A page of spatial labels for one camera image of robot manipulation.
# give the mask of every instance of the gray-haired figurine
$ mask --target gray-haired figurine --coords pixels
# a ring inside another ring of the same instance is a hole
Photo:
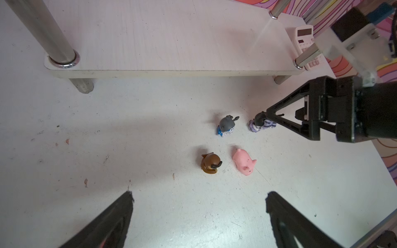
[[[219,136],[223,137],[224,135],[230,134],[234,130],[235,121],[238,120],[240,117],[237,116],[233,119],[233,116],[227,115],[219,122],[219,126],[217,128],[217,133]]]

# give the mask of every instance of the floor stain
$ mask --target floor stain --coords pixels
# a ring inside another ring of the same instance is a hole
[[[106,164],[106,161],[108,160],[108,158],[109,158],[109,154],[108,154],[108,155],[106,155],[106,157],[105,157],[105,160],[103,161],[103,165],[105,165],[105,164]]]

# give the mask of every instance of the screw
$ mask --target screw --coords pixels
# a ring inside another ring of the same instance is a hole
[[[347,49],[348,51],[350,51],[350,50],[352,50],[352,49],[355,48],[355,47],[356,47],[356,45],[355,45],[354,43],[352,43],[352,44],[348,45],[348,46],[346,47],[346,49]]]

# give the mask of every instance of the pink pig figurine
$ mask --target pink pig figurine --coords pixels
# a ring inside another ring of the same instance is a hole
[[[233,155],[233,161],[236,163],[237,169],[246,176],[254,171],[256,160],[252,160],[245,150],[237,149]]]

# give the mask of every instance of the metal pole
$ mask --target metal pole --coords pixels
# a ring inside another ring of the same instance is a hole
[[[306,51],[304,51],[301,55],[299,55],[294,60],[294,65],[298,69],[303,68],[307,63],[312,61],[315,57],[317,57],[320,54],[321,54],[321,51],[318,49],[317,45],[314,43]]]
[[[303,15],[304,22],[310,24],[330,2],[331,0],[317,0]]]
[[[74,86],[76,86],[77,90],[81,93],[88,94],[94,90],[93,79],[90,78],[69,78]]]
[[[315,57],[321,54],[321,51],[318,49],[317,45],[314,43],[311,45],[306,51],[304,51],[301,55],[299,55],[294,61],[293,64],[298,69],[303,69],[303,67],[312,61]],[[274,82],[278,85],[282,84],[285,80],[287,80],[290,76],[282,75],[276,76],[274,78]]]
[[[278,16],[281,14],[281,12],[283,12],[283,10],[289,4],[290,1],[291,0],[278,0],[276,5],[273,7],[273,9],[269,11],[269,15],[273,19],[277,19]]]
[[[65,65],[75,60],[75,51],[43,0],[6,0],[6,2],[54,62]]]

